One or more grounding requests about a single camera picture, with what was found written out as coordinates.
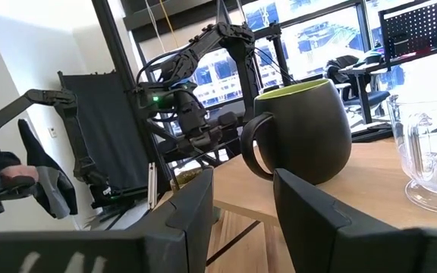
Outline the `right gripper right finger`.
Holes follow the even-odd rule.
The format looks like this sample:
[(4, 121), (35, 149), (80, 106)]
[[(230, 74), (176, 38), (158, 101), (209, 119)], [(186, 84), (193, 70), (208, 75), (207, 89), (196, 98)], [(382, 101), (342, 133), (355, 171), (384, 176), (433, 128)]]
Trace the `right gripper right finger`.
[(437, 228), (398, 229), (285, 169), (273, 191), (297, 272), (437, 272)]

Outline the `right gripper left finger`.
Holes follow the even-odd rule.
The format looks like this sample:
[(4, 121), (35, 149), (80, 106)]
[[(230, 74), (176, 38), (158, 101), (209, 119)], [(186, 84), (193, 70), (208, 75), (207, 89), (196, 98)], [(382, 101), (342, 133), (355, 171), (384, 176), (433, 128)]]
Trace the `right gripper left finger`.
[(203, 272), (212, 201), (205, 168), (125, 230), (0, 233), (0, 272)]

